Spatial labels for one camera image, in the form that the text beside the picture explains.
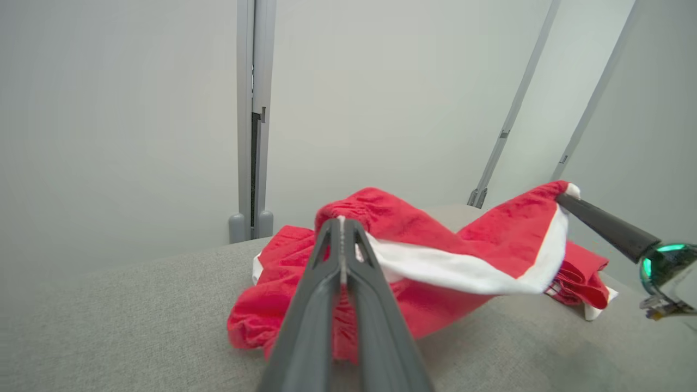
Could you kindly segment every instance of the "white stripe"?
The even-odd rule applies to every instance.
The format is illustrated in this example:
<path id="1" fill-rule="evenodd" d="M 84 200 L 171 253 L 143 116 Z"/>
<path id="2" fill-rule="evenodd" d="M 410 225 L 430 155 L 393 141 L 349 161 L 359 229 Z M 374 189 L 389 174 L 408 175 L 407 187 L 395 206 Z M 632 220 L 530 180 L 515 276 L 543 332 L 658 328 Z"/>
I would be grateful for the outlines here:
<path id="1" fill-rule="evenodd" d="M 261 252 L 254 256 L 254 260 L 252 260 L 252 282 L 255 286 L 256 283 L 259 282 L 259 276 L 261 276 L 261 273 L 263 272 L 263 266 L 259 261 L 259 256 L 261 256 Z"/>
<path id="2" fill-rule="evenodd" d="M 370 234 L 368 240 L 380 266 L 404 278 L 474 294 L 539 294 L 564 260 L 567 225 L 566 214 L 557 206 L 535 263 L 517 279 L 475 256 L 378 240 Z"/>

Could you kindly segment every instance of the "red fabric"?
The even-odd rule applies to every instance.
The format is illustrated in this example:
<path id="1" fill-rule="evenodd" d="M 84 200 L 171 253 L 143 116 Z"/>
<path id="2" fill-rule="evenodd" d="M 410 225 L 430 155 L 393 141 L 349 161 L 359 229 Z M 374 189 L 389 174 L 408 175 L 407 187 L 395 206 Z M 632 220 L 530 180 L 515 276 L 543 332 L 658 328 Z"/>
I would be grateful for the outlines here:
<path id="1" fill-rule="evenodd" d="M 518 278 L 535 262 L 557 211 L 555 198 L 567 187 L 565 181 L 540 186 L 495 207 L 456 234 L 394 195 L 366 188 L 320 209 L 315 228 L 318 231 L 327 219 L 346 216 L 361 222 L 377 239 L 475 255 L 499 271 Z M 263 273 L 258 283 L 242 293 L 228 318 L 228 334 L 233 346 L 262 347 L 268 358 L 314 240 L 312 230 L 286 226 L 263 249 L 259 257 Z M 451 324 L 493 297 L 408 279 L 390 286 L 415 338 Z M 357 362 L 355 313 L 345 290 L 342 290 L 334 316 L 333 355 L 336 359 Z"/>
<path id="2" fill-rule="evenodd" d="M 554 278 L 560 289 L 552 297 L 567 305 L 584 302 L 593 308 L 605 309 L 610 293 L 600 280 L 598 271 L 607 264 L 605 257 L 568 241 L 564 262 Z"/>

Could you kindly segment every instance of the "white backdrop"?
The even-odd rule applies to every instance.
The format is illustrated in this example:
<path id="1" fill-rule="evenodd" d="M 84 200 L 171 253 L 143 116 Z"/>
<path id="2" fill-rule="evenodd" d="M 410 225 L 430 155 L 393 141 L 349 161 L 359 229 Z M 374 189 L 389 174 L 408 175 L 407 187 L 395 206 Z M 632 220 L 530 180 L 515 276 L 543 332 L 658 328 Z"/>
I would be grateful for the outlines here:
<path id="1" fill-rule="evenodd" d="M 7 296 L 229 242 L 235 1 L 3 1 Z"/>
<path id="2" fill-rule="evenodd" d="M 551 1 L 278 0 L 274 228 L 366 186 L 466 203 Z"/>

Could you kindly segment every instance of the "white wall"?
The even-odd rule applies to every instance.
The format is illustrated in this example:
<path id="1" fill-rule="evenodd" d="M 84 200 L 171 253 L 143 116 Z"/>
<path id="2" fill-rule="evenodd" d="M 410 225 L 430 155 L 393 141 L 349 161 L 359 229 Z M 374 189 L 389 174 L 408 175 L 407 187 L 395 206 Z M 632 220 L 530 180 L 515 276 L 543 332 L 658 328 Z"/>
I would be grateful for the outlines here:
<path id="1" fill-rule="evenodd" d="M 0 3 L 0 266 L 31 284 L 228 243 L 236 2 Z"/>
<path id="2" fill-rule="evenodd" d="M 697 241 L 697 2 L 639 0 L 605 91 L 562 178 L 596 206 L 670 241 Z M 609 257 L 641 290 L 638 269 L 582 223 L 570 238 Z"/>
<path id="3" fill-rule="evenodd" d="M 551 0 L 279 0 L 266 208 L 312 226 L 366 186 L 466 203 Z"/>
<path id="4" fill-rule="evenodd" d="M 605 69 L 634 0 L 561 1 L 484 208 L 546 183 Z"/>

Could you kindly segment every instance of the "robotic arm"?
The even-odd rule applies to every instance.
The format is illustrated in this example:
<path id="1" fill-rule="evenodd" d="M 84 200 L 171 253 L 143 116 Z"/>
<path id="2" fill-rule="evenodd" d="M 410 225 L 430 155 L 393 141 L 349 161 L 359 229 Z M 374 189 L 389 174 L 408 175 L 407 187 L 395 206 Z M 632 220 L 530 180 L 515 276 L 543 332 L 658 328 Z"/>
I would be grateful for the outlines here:
<path id="1" fill-rule="evenodd" d="M 657 237 L 588 202 L 560 195 L 557 203 L 639 265 L 650 319 L 697 315 L 697 246 Z M 361 260 L 355 249 L 360 250 Z M 362 388 L 369 392 L 433 391 L 418 349 L 385 281 L 363 227 L 331 219 L 317 237 L 276 339 L 258 391 L 329 390 L 332 311 L 345 282 L 358 318 Z"/>
<path id="2" fill-rule="evenodd" d="M 697 246 L 663 244 L 642 229 L 566 194 L 559 195 L 557 203 L 639 265 L 641 284 L 651 294 L 639 305 L 646 309 L 646 317 L 697 315 Z"/>

